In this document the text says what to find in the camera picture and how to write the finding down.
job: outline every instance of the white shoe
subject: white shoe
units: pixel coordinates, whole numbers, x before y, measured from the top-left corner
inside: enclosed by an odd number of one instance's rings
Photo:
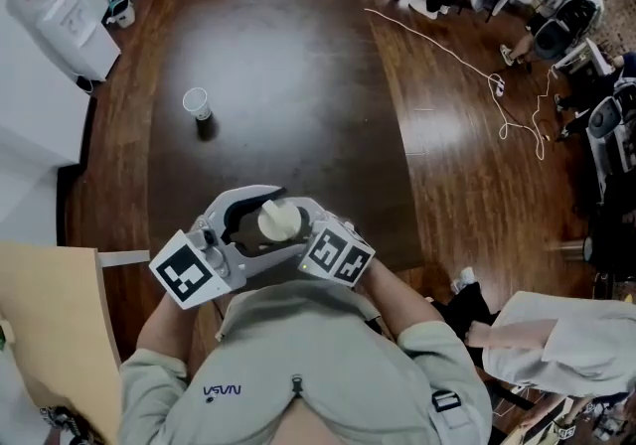
[[[410,7],[413,11],[418,12],[419,14],[423,14],[429,20],[437,19],[438,11],[435,11],[435,12],[429,11],[428,8],[426,7],[426,0],[411,0],[410,3],[408,4],[408,7]]]
[[[461,272],[459,272],[459,277],[450,283],[450,291],[452,291],[455,295],[463,290],[466,286],[470,286],[473,283],[476,283],[477,279],[475,279],[475,272],[473,272],[472,266],[467,266],[463,268]]]
[[[502,44],[499,47],[499,53],[501,53],[501,56],[504,58],[504,62],[506,63],[506,66],[508,66],[509,68],[515,64],[515,61],[510,58],[510,54],[512,52],[513,51],[510,48],[508,48],[505,44]]]

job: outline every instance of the light green shirt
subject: light green shirt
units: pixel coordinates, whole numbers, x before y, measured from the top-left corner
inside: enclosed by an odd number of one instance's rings
[[[396,345],[365,324],[373,310],[329,281],[258,290],[231,306],[190,385],[182,362],[137,351],[121,366],[120,443],[269,443],[295,388],[345,443],[486,444],[488,393],[452,330],[414,325]],[[459,410],[435,410],[441,389]]]

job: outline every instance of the white appliance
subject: white appliance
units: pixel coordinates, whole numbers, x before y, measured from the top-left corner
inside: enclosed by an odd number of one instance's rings
[[[71,69],[87,79],[105,81],[121,53],[85,0],[56,0],[36,27]]]

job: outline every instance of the zipper pull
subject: zipper pull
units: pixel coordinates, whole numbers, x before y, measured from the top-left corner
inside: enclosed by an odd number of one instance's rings
[[[291,391],[294,392],[294,397],[300,397],[300,392],[302,392],[302,376],[295,374],[291,377],[291,383]]]

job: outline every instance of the dark table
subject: dark table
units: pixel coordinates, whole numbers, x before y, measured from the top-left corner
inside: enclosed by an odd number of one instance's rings
[[[360,0],[184,2],[152,118],[152,248],[220,192],[309,196],[351,219],[394,270],[422,263],[398,121]],[[193,86],[214,122],[183,109]]]

